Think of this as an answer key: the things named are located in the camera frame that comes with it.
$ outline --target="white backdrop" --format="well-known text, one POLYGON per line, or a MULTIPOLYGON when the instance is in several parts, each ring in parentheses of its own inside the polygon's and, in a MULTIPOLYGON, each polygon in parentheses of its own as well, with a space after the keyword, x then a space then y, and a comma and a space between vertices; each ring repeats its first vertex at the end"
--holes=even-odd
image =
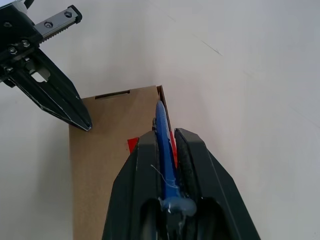
MULTIPOLYGON (((41 49, 82 97, 163 85, 171 124, 233 176, 264 240, 320 239, 320 3, 35 0, 80 24, 41 49)), ((72 239, 68 126, 0 84, 0 239, 72 239)))

